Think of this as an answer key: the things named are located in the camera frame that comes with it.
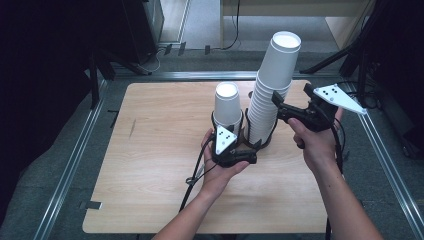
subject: wooden board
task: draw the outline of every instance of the wooden board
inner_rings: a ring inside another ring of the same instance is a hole
[[[243,109],[254,82],[236,82]],[[286,103],[305,108],[306,81],[293,81]],[[136,83],[128,87],[92,201],[88,233],[155,233],[179,210],[214,108],[218,82]],[[199,233],[324,232],[326,212],[312,173],[283,121],[258,163],[227,186]],[[201,186],[195,186],[190,200]]]

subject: gray carpet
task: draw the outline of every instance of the gray carpet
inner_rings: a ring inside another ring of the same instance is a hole
[[[161,68],[158,72],[256,71],[264,55],[264,52],[250,51],[214,51],[210,55],[204,55],[202,51],[191,50],[186,51],[182,56],[178,56],[177,53],[176,50],[166,56],[160,53]],[[301,53],[296,69],[311,66],[329,54],[331,53]],[[152,61],[145,67],[153,69],[156,64],[157,62]],[[340,64],[341,61],[338,61],[323,71],[336,73]],[[108,110],[119,110],[126,87],[130,83],[152,81],[151,77],[136,76],[119,66],[116,70],[117,79],[108,82],[109,87],[104,98],[104,106],[49,239],[136,239],[137,237],[135,234],[86,234],[81,227],[85,211],[79,209],[79,204],[81,201],[91,198],[112,133],[110,126],[115,114]],[[339,77],[317,76],[310,76],[307,79],[317,86],[325,86],[342,80]],[[48,201],[89,114],[90,98],[91,96],[87,96],[80,104],[58,136],[54,146],[35,160],[23,174],[9,205],[7,218],[1,227],[0,239],[32,239],[34,237]],[[399,141],[384,115],[379,110],[372,110],[371,115],[384,140],[387,141],[387,147],[394,156],[411,193],[417,200],[424,199],[422,190],[424,162],[405,158],[399,147]],[[353,113],[346,112],[342,122],[347,135],[345,152],[349,152],[344,167],[346,181],[363,202],[366,211],[386,239],[414,239],[411,228],[358,117]],[[151,235],[142,235],[141,237],[149,239]],[[197,238],[211,239],[210,236],[198,236]],[[239,239],[246,240],[323,238],[323,234],[239,236]]]

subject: stack of cups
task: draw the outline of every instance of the stack of cups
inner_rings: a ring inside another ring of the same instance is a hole
[[[240,106],[238,87],[234,82],[221,82],[215,91],[215,125],[227,128],[234,125],[233,133],[238,136],[243,112]]]
[[[283,98],[287,95],[300,44],[300,38],[291,32],[277,32],[272,37],[256,75],[247,114],[250,125],[245,127],[244,137],[250,144],[259,140],[264,144],[270,137],[278,112],[271,100],[272,94],[275,90]]]

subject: person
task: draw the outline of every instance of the person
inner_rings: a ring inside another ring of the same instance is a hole
[[[336,113],[340,119],[341,111]],[[303,156],[318,183],[325,209],[335,239],[383,239],[365,213],[359,201],[343,179],[335,161],[335,141],[331,130],[312,132],[295,118],[288,120],[295,132],[296,144],[304,144]],[[209,129],[202,146],[212,134]],[[210,161],[211,149],[204,152],[205,169],[214,163]],[[230,179],[242,172],[248,162],[239,162],[231,168],[214,167],[204,175],[203,185],[196,197],[153,239],[193,239],[209,208],[222,194]]]

